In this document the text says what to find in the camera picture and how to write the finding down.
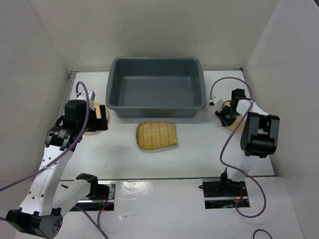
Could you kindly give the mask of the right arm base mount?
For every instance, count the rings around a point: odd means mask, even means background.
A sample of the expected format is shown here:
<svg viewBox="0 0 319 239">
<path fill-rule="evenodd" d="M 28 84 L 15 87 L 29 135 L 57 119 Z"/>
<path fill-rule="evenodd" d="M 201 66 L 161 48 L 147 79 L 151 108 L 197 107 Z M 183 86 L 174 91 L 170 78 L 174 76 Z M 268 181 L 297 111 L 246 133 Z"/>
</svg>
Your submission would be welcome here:
<svg viewBox="0 0 319 239">
<path fill-rule="evenodd" d="M 237 189 L 222 190 L 217 178 L 202 179 L 199 189 L 203 191 L 205 209 L 232 209 L 238 202 L 238 208 L 250 207 L 246 184 Z"/>
</svg>

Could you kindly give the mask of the tan plate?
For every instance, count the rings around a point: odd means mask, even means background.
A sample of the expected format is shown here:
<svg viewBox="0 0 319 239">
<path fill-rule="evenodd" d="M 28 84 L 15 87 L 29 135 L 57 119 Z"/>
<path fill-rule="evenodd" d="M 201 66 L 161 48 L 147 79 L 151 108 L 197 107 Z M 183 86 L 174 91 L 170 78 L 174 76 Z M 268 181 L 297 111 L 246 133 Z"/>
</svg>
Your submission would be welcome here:
<svg viewBox="0 0 319 239">
<path fill-rule="evenodd" d="M 230 100 L 226 100 L 223 103 L 223 107 L 226 107 L 226 106 L 228 106 L 228 107 L 230 106 Z M 230 126 L 226 126 L 225 128 L 228 129 L 228 130 L 234 130 L 235 127 L 239 124 L 241 119 L 242 119 L 242 115 L 237 116 L 235 122 L 232 125 L 230 125 Z M 245 125 L 245 121 L 246 120 L 243 120 L 243 122 L 240 124 L 239 128 L 237 129 L 237 132 L 242 132 L 243 131 L 244 125 Z"/>
<path fill-rule="evenodd" d="M 105 110 L 105 113 L 101 113 L 101 111 L 100 111 L 100 103 L 94 103 L 94 107 L 95 107 L 95 110 L 96 110 L 96 115 L 97 115 L 97 119 L 101 119 L 102 118 L 102 116 L 104 116 L 104 117 L 106 117 L 106 119 L 108 120 L 109 119 L 109 114 L 108 114 L 108 110 L 106 109 Z M 101 133 L 101 131 L 100 130 L 98 130 L 98 131 L 93 131 L 93 132 L 85 132 L 84 133 L 84 135 L 85 136 L 94 136 L 94 135 L 97 135 L 97 134 L 99 134 L 99 133 Z"/>
</svg>

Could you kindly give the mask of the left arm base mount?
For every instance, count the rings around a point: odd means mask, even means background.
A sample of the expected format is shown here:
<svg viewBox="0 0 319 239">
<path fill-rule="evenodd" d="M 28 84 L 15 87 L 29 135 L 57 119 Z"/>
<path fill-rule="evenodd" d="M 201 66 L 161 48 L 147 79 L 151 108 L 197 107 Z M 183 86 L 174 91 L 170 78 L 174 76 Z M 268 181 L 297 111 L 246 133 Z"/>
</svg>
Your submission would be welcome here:
<svg viewBox="0 0 319 239">
<path fill-rule="evenodd" d="M 94 192 L 80 199 L 76 206 L 85 211 L 113 211 L 115 206 L 115 183 L 98 184 Z"/>
</svg>

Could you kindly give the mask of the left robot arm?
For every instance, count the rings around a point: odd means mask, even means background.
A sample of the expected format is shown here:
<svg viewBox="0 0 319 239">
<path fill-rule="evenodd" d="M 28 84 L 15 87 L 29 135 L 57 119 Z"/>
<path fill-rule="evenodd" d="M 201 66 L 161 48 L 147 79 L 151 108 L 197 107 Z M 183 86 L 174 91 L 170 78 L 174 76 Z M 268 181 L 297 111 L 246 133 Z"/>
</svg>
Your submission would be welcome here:
<svg viewBox="0 0 319 239">
<path fill-rule="evenodd" d="M 5 221 L 21 233 L 53 239 L 63 218 L 79 200 L 107 202 L 110 188 L 99 184 L 97 176 L 81 173 L 66 190 L 55 196 L 60 178 L 76 145 L 86 132 L 108 129 L 106 107 L 94 107 L 92 100 L 70 100 L 55 126 L 49 130 L 39 173 L 17 209 L 9 210 Z"/>
</svg>

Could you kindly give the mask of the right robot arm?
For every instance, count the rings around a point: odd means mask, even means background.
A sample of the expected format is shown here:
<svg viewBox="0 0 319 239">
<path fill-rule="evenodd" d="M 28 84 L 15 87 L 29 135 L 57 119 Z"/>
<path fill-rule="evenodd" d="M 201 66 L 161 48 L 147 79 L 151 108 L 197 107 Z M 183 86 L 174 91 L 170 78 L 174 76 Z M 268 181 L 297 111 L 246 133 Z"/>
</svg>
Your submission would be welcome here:
<svg viewBox="0 0 319 239">
<path fill-rule="evenodd" d="M 246 97 L 243 89 L 232 91 L 228 106 L 221 98 L 216 97 L 209 103 L 216 106 L 215 115 L 223 127 L 234 125 L 239 116 L 242 116 L 245 123 L 240 138 L 240 148 L 244 156 L 235 165 L 236 169 L 226 167 L 218 184 L 218 190 L 222 195 L 233 196 L 244 187 L 246 174 L 255 164 L 275 153 L 280 118 L 259 108 L 253 100 Z"/>
</svg>

